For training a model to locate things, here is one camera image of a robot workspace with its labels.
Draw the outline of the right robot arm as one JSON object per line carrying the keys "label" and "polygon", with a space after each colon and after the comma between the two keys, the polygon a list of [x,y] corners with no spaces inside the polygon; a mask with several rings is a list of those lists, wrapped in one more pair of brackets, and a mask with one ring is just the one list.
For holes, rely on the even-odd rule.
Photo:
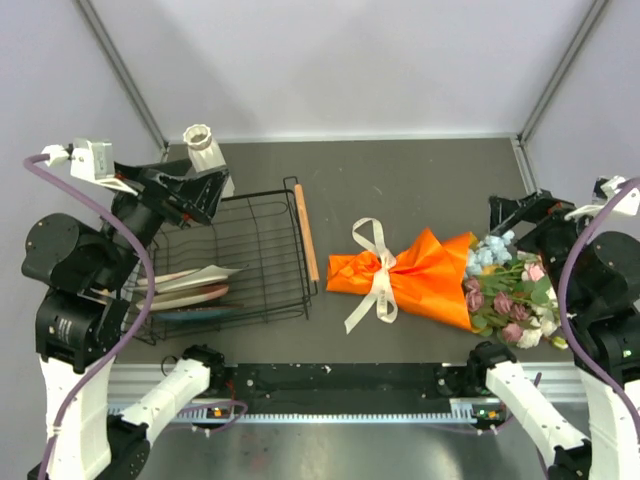
{"label": "right robot arm", "polygon": [[582,433],[530,381],[502,344],[469,354],[467,384],[501,400],[534,442],[550,479],[639,476],[639,242],[599,227],[631,191],[577,207],[546,190],[520,200],[493,196],[490,231],[521,222],[532,230],[517,247],[540,256],[558,299],[561,328],[589,407]]}

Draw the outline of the orange paper flower bouquet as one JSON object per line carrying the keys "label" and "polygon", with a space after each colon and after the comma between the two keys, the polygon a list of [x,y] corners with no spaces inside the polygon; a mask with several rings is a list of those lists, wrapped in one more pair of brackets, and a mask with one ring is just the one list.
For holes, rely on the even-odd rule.
{"label": "orange paper flower bouquet", "polygon": [[[398,313],[436,320],[527,350],[546,341],[564,350],[555,289],[536,254],[516,251],[514,233],[477,239],[467,232],[440,241],[425,229],[394,255],[391,285]],[[363,297],[380,268],[361,247],[356,255],[328,259],[327,289]]]}

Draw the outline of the cream printed ribbon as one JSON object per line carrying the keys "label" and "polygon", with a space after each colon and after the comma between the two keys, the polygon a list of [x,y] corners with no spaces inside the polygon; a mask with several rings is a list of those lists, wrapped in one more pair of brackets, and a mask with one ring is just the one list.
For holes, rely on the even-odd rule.
{"label": "cream printed ribbon", "polygon": [[[373,241],[357,232],[360,227],[368,223],[372,226]],[[375,308],[376,317],[387,324],[394,323],[398,314],[398,305],[390,277],[390,270],[396,265],[396,257],[386,246],[381,222],[370,217],[357,220],[352,226],[352,238],[358,245],[377,257],[380,268],[373,275],[369,292],[344,321],[346,334],[350,334],[372,308]]]}

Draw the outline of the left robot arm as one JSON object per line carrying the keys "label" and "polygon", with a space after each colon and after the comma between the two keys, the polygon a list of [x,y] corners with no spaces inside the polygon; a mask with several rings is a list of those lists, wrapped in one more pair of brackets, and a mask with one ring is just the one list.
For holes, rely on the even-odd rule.
{"label": "left robot arm", "polygon": [[25,242],[22,273],[47,286],[35,317],[47,444],[33,479],[134,479],[174,417],[201,393],[226,387],[222,354],[195,345],[136,404],[109,412],[111,367],[137,332],[124,326],[122,288],[137,266],[153,274],[148,249],[164,224],[212,222],[229,177],[224,167],[193,173],[186,160],[117,165],[115,173],[124,187],[109,206],[95,206],[99,228],[54,213]]}

